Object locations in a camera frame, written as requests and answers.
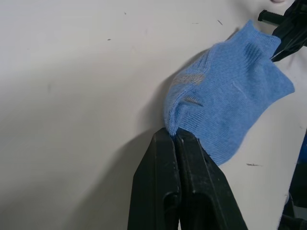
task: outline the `worn patch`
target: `worn patch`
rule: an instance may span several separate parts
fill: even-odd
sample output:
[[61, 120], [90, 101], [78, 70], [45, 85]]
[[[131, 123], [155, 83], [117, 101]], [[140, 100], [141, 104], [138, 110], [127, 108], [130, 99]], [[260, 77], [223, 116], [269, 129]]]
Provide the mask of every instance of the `worn patch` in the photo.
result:
[[199, 85], [204, 80], [204, 78], [205, 76], [203, 73], [197, 73], [197, 74], [180, 73], [175, 77], [171, 86], [179, 84], [188, 84], [188, 83], [194, 83], [196, 85]]

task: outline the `sock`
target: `sock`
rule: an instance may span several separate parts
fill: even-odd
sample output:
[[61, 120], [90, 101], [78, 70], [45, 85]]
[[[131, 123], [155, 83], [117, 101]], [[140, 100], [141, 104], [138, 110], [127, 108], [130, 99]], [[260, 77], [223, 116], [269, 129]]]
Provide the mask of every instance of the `sock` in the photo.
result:
[[228, 161], [260, 115], [294, 92], [271, 61], [280, 44], [249, 21], [214, 45], [173, 80], [165, 100], [165, 126], [193, 133], [217, 165]]

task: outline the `sock cuff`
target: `sock cuff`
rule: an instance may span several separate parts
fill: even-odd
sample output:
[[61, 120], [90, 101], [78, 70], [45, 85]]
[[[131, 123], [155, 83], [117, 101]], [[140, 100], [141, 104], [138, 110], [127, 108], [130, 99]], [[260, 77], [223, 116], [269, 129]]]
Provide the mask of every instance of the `sock cuff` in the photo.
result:
[[262, 53], [268, 58], [271, 58], [280, 45], [280, 38], [265, 34], [253, 25], [252, 20], [249, 20], [246, 25], [237, 33], [235, 33], [228, 41], [229, 43], [240, 43], [240, 44], [254, 44]]

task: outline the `white background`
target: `white background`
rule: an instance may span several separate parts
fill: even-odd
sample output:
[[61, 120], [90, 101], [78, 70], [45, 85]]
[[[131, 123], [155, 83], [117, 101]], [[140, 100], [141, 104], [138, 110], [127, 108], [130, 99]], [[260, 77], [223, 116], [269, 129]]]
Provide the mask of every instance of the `white background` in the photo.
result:
[[[288, 6], [2, 0], [0, 229], [125, 229], [132, 177], [163, 127], [170, 76], [263, 9]], [[306, 62], [304, 48], [279, 63], [296, 92], [273, 104], [221, 166], [250, 230], [278, 225], [307, 127]]]

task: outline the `black clip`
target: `black clip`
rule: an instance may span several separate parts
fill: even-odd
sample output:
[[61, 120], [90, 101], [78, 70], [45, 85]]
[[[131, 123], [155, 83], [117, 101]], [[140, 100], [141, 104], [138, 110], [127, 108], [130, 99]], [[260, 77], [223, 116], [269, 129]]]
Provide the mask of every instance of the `black clip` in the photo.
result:
[[272, 57], [274, 62], [307, 45], [307, 0], [296, 0], [283, 16], [263, 10], [258, 21], [277, 26], [272, 35], [282, 42]]
[[128, 230], [247, 230], [226, 177], [192, 133], [156, 132], [133, 177]]

